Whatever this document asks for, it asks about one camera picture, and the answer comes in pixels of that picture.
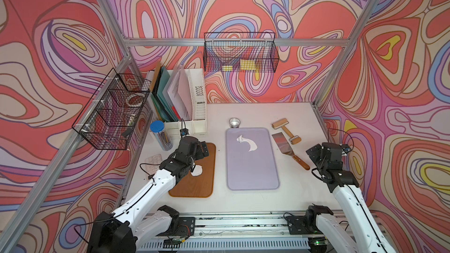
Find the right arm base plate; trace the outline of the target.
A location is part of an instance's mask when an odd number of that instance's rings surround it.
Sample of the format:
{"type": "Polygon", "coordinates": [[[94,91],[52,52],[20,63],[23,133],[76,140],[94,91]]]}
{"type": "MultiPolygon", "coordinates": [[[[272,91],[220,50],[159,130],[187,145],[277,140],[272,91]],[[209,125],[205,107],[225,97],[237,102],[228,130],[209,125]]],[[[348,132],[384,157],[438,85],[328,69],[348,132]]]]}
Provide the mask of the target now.
{"type": "Polygon", "coordinates": [[[317,233],[316,226],[309,216],[295,216],[290,213],[285,213],[283,216],[287,223],[290,235],[307,235],[317,233]]]}

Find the round metal cutter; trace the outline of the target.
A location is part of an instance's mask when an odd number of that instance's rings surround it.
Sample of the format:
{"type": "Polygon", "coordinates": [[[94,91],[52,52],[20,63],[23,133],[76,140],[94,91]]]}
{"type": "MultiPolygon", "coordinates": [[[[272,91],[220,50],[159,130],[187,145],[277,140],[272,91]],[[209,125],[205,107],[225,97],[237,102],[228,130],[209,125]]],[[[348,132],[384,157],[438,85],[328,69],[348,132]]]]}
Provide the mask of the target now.
{"type": "Polygon", "coordinates": [[[238,118],[229,119],[229,125],[231,128],[239,128],[241,121],[238,118]]]}

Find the wooden dough roller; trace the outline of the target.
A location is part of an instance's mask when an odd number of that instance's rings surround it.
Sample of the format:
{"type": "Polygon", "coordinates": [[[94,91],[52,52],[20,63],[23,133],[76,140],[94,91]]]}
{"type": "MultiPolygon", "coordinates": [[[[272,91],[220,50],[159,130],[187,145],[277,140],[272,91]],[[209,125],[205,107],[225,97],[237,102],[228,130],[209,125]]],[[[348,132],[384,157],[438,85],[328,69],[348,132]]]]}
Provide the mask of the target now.
{"type": "Polygon", "coordinates": [[[282,129],[289,137],[289,142],[293,145],[298,144],[302,141],[301,137],[294,135],[288,128],[287,125],[289,121],[286,118],[279,119],[271,124],[272,128],[275,130],[282,129]]]}

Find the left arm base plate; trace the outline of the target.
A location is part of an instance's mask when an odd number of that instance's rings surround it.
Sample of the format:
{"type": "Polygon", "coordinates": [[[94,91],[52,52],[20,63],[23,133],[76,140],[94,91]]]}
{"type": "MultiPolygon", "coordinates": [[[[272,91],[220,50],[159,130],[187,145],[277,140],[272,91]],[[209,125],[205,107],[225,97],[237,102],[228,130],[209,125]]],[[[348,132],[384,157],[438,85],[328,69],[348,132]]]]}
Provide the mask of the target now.
{"type": "Polygon", "coordinates": [[[157,236],[180,236],[190,237],[195,233],[196,219],[194,217],[180,217],[177,221],[172,222],[166,232],[157,236]]]}

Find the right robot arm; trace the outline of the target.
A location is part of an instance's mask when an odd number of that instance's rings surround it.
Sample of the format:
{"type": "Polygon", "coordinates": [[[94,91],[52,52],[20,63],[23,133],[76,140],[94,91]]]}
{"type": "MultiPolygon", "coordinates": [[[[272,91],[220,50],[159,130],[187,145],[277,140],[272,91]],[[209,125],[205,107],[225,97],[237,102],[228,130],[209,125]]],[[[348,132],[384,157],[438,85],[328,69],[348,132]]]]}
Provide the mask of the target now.
{"type": "Polygon", "coordinates": [[[351,171],[343,168],[343,155],[350,152],[347,144],[324,142],[307,150],[307,155],[330,193],[341,206],[352,230],[349,235],[329,207],[309,206],[304,225],[310,233],[322,233],[337,253],[394,253],[364,201],[359,183],[351,171]]]}

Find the lilac plastic cutting mat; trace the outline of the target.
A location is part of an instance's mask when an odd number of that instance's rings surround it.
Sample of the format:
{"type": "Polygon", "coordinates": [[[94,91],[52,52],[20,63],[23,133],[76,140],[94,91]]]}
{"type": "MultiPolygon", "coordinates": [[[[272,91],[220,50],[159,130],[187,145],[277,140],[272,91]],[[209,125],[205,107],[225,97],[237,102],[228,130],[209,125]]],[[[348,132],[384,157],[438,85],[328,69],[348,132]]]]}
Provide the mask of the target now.
{"type": "Polygon", "coordinates": [[[227,186],[232,191],[275,190],[280,186],[271,137],[265,128],[229,128],[226,131],[227,186]],[[258,146],[237,142],[242,135],[258,146]]]}

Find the white dough piece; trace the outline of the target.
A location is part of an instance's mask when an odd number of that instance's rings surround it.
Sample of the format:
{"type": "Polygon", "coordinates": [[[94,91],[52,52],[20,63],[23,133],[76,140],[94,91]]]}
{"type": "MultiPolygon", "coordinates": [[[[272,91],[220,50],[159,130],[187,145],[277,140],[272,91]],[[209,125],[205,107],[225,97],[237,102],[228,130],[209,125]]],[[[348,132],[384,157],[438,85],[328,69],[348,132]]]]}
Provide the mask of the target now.
{"type": "Polygon", "coordinates": [[[258,148],[257,144],[252,139],[245,138],[242,135],[238,136],[236,140],[239,143],[249,144],[249,152],[256,151],[258,148]]]}

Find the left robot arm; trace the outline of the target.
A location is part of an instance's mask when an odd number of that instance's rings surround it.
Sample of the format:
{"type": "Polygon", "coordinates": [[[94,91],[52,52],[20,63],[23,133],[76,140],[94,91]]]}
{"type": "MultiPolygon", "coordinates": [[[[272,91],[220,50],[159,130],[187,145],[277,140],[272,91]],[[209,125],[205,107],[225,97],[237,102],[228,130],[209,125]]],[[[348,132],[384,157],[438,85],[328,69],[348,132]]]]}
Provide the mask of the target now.
{"type": "Polygon", "coordinates": [[[148,240],[177,230],[179,213],[160,207],[151,217],[145,216],[156,203],[185,176],[195,170],[196,161],[209,156],[205,141],[184,136],[149,182],[130,200],[112,213],[102,212],[93,221],[88,253],[134,253],[148,240]]]}

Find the round cut dough wrapper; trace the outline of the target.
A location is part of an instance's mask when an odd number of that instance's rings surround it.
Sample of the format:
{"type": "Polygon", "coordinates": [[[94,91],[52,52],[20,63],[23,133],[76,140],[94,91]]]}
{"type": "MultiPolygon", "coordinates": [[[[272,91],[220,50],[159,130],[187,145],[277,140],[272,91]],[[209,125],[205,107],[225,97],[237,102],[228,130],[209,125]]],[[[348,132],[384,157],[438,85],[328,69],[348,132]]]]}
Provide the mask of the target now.
{"type": "Polygon", "coordinates": [[[203,173],[203,167],[201,165],[196,165],[191,172],[191,175],[194,177],[198,177],[203,173]]]}

